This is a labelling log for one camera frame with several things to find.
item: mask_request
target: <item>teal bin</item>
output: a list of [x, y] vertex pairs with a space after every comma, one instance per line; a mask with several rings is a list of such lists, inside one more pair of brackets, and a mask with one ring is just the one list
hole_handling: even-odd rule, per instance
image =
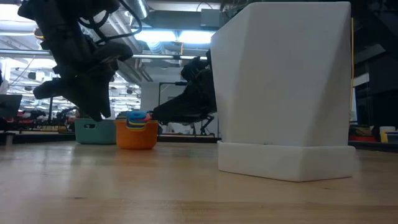
[[75, 134], [80, 144], [116, 144], [114, 120], [76, 119]]

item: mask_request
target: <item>workbench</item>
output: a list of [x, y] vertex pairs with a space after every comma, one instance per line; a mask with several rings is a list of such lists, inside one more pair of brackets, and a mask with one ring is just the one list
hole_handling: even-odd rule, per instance
[[397, 223], [398, 154], [357, 152], [352, 178], [293, 183], [218, 171], [216, 144], [3, 146], [0, 222]]

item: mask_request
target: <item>orange bowl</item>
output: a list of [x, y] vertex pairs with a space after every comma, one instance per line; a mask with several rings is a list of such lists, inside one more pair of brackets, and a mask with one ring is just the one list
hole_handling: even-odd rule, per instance
[[158, 122], [149, 121], [143, 130], [132, 130], [126, 120], [116, 120], [116, 144], [121, 149], [152, 149], [157, 143]]

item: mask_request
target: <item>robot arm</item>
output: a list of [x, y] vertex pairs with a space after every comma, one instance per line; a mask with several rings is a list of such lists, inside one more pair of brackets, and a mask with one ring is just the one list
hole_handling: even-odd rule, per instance
[[109, 81], [118, 70], [117, 60], [132, 57], [132, 51], [124, 44], [109, 41], [112, 37], [102, 39], [105, 44], [94, 43], [82, 33], [78, 21], [81, 17], [90, 21], [90, 27], [104, 37], [98, 29], [101, 22], [95, 24], [93, 18], [106, 11], [105, 21], [109, 13], [118, 8], [118, 0], [22, 2], [18, 15], [36, 21], [44, 37], [42, 48], [51, 51], [57, 63], [53, 70], [61, 76], [35, 88], [37, 99], [63, 96], [96, 121], [101, 120], [101, 114], [111, 116]]

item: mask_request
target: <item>white base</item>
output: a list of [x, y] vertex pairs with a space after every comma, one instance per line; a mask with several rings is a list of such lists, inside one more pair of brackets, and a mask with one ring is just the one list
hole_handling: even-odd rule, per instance
[[352, 146], [272, 146], [218, 142], [221, 171], [303, 182], [351, 177]]

